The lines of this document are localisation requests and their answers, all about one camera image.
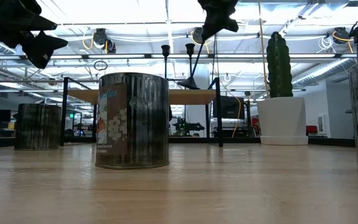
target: black lamp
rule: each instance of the black lamp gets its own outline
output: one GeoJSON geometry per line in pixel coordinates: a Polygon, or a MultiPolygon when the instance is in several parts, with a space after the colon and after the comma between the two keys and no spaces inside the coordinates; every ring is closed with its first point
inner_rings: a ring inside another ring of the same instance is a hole
{"type": "Polygon", "coordinates": [[[165,79],[167,79],[167,57],[169,56],[169,51],[171,50],[171,47],[169,45],[163,45],[161,46],[161,49],[165,61],[165,79]]]}
{"type": "Polygon", "coordinates": [[[198,88],[196,82],[194,81],[193,78],[194,72],[191,67],[191,57],[194,54],[194,47],[195,44],[186,44],[187,54],[189,55],[189,61],[190,61],[190,77],[187,78],[186,80],[178,82],[178,85],[189,88],[191,90],[199,90],[200,88],[198,88]]]}

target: ceiling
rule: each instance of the ceiling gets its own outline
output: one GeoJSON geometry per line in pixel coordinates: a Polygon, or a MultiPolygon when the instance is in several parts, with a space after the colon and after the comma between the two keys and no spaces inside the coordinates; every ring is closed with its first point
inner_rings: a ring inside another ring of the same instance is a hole
{"type": "MultiPolygon", "coordinates": [[[[205,47],[203,54],[261,54],[261,39],[264,45],[275,31],[284,34],[291,54],[348,54],[347,44],[331,44],[335,27],[345,27],[350,31],[358,21],[358,7],[347,6],[347,0],[326,0],[329,4],[308,4],[309,0],[262,1],[261,18],[264,36],[260,33],[259,7],[257,0],[240,0],[236,12],[231,16],[239,24],[237,33],[223,30],[217,34],[217,47],[213,42],[205,47]]],[[[185,44],[192,43],[191,32],[203,25],[206,13],[196,0],[37,0],[42,7],[41,16],[59,24],[56,30],[47,31],[48,35],[69,41],[67,47],[55,51],[55,55],[94,55],[104,54],[103,49],[91,45],[91,34],[96,28],[108,30],[108,37],[114,41],[117,54],[161,54],[161,45],[170,45],[171,54],[185,54],[185,44]]],[[[11,49],[21,54],[20,48],[11,49]]],[[[51,60],[48,67],[38,70],[29,63],[0,60],[0,67],[15,73],[16,80],[45,80],[71,77],[87,80],[112,72],[144,72],[154,75],[164,74],[162,59],[106,60],[109,64],[105,71],[93,68],[96,60],[51,60]]],[[[212,72],[212,63],[208,63],[212,72]]],[[[296,76],[317,63],[292,63],[292,74],[296,76]]],[[[188,76],[187,60],[169,60],[168,77],[188,76]]],[[[263,63],[225,61],[219,64],[222,76],[229,75],[230,87],[260,88],[264,84],[263,63]]],[[[97,85],[87,83],[91,88],[97,85]]],[[[39,88],[61,88],[38,84],[39,88]]]]}

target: red object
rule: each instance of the red object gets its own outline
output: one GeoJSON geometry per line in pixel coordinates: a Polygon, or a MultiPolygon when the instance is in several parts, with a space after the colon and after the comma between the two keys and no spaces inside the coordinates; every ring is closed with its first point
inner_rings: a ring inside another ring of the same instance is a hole
{"type": "Polygon", "coordinates": [[[306,126],[306,132],[307,133],[318,133],[317,126],[306,126]]]}

